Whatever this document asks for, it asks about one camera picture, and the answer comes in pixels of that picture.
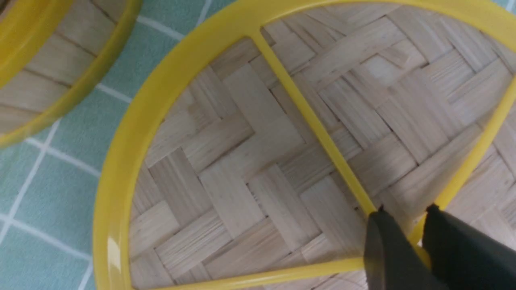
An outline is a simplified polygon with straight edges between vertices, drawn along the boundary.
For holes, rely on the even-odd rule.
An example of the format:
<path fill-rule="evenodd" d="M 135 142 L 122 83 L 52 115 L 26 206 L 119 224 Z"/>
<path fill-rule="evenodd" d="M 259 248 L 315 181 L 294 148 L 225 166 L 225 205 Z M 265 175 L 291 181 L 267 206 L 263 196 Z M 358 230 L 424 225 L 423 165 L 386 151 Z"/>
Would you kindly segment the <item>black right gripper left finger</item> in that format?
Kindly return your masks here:
<path fill-rule="evenodd" d="M 364 270 L 370 290 L 444 290 L 383 208 L 367 220 Z"/>

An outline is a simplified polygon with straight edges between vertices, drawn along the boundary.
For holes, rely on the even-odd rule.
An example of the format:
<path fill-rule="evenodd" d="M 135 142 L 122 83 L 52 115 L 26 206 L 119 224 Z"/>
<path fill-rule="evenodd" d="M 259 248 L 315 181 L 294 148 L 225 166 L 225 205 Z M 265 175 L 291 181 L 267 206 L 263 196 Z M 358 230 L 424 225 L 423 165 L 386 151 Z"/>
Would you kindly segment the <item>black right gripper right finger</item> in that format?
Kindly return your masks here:
<path fill-rule="evenodd" d="M 432 204 L 422 246 L 432 273 L 451 290 L 514 290 L 516 252 Z"/>

